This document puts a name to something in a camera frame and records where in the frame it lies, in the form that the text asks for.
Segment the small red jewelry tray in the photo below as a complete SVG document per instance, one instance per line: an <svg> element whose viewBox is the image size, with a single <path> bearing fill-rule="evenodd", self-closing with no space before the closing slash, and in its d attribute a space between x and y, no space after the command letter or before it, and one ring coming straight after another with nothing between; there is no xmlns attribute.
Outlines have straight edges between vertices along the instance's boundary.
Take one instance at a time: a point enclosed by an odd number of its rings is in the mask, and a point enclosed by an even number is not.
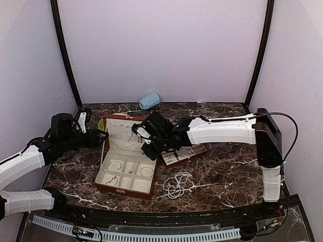
<svg viewBox="0 0 323 242"><path fill-rule="evenodd" d="M166 167L180 165L189 160L197 158L207 153L204 145L192 145L189 147L181 147L179 150L170 150L161 154L162 160Z"/></svg>

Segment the large red jewelry box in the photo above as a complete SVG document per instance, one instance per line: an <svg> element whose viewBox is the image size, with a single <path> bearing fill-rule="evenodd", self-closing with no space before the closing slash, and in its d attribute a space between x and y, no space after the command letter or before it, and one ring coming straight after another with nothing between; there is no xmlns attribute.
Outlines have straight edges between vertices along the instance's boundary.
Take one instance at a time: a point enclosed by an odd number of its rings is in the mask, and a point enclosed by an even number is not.
<svg viewBox="0 0 323 242"><path fill-rule="evenodd" d="M109 133L95 179L98 190L118 195L151 200L158 163L141 150L144 141L132 133L131 127L144 121L143 117L107 114L103 116L104 130ZM135 191L146 185L147 193Z"/></svg>

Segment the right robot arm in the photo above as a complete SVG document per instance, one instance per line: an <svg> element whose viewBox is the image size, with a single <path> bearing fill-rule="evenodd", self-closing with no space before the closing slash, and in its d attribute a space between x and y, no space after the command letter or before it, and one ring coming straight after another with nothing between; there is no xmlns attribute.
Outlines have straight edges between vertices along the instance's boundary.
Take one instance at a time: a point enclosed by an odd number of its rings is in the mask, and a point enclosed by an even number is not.
<svg viewBox="0 0 323 242"><path fill-rule="evenodd" d="M259 108L257 112L236 117L190 116L176 124L154 111L132 131L144 140L141 149L151 160L163 152L178 151L182 147L206 143L242 143L255 145L257 162L262 170L263 201L258 206L258 215L268 219L277 210L281 184L284 180L282 132L273 119L274 115L288 118L299 133L296 121L281 112L269 112Z"/></svg>

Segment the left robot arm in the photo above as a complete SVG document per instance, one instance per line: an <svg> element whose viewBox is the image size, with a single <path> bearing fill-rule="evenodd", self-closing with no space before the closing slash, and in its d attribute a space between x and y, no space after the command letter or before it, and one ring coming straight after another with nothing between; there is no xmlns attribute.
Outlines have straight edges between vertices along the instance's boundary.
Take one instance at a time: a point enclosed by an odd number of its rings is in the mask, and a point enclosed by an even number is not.
<svg viewBox="0 0 323 242"><path fill-rule="evenodd" d="M51 118L47 137L37 137L15 155L1 161L1 218L17 213L51 210L60 220L71 216L67 198L55 188L38 191L8 192L5 187L27 173L54 163L66 152L80 148L98 148L108 138L106 131L88 129L90 113L77 117L59 113Z"/></svg>

